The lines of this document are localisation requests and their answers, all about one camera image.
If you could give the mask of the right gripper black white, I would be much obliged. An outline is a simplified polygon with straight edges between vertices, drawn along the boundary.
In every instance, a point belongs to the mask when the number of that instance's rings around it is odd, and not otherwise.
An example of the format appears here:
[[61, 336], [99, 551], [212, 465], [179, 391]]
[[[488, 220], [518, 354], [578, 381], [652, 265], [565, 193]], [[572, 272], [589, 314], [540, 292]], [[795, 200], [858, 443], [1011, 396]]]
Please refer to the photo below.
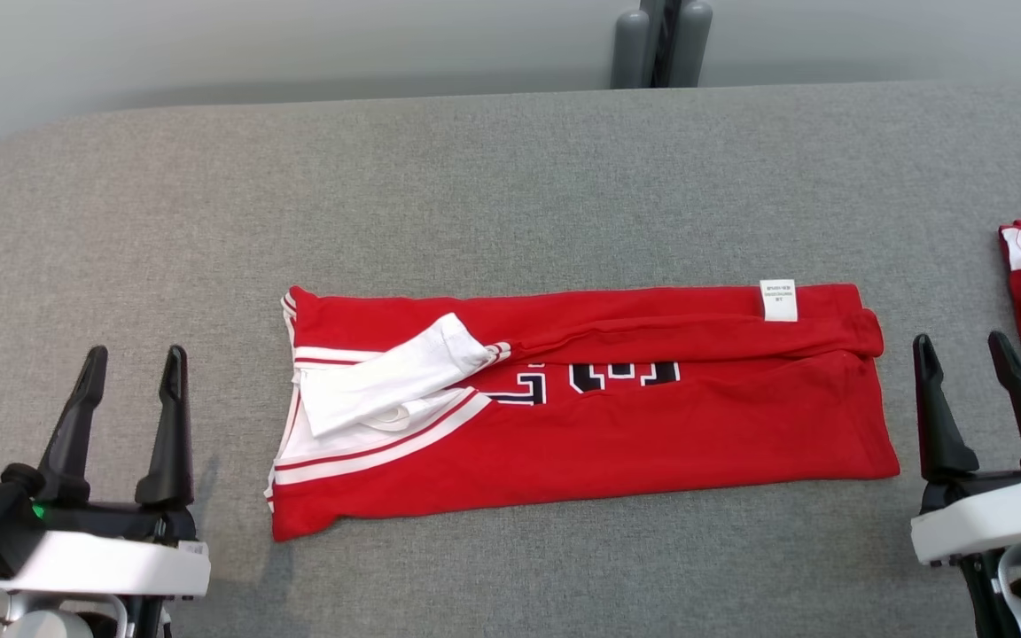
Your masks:
[[[990, 332], [988, 347], [1021, 441], [1021, 359], [1004, 332]], [[1021, 471], [976, 473], [979, 460], [952, 415], [931, 338], [919, 334], [912, 348], [925, 481], [910, 521], [916, 558], [959, 570], [977, 638], [1021, 638]]]

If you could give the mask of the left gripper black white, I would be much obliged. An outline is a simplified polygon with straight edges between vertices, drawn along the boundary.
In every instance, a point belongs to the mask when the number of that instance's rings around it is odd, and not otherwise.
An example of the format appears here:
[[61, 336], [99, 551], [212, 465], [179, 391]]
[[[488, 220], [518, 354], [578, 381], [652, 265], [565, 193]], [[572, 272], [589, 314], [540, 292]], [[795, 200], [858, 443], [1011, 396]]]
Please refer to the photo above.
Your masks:
[[[86, 503], [90, 428], [108, 348], [91, 347], [39, 464], [41, 503]], [[209, 546], [196, 537], [188, 360], [171, 345], [160, 419], [133, 505], [36, 505], [46, 533], [23, 570], [0, 579], [3, 638], [173, 638], [165, 606], [206, 597]]]

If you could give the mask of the red jersey with number print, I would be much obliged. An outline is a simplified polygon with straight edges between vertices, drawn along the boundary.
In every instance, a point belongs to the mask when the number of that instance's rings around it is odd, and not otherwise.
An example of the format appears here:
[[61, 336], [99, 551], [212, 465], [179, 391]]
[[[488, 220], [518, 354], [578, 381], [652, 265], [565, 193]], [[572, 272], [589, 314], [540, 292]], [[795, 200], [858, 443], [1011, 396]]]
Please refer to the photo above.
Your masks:
[[850, 284], [281, 300], [276, 541], [400, 518], [900, 473]]

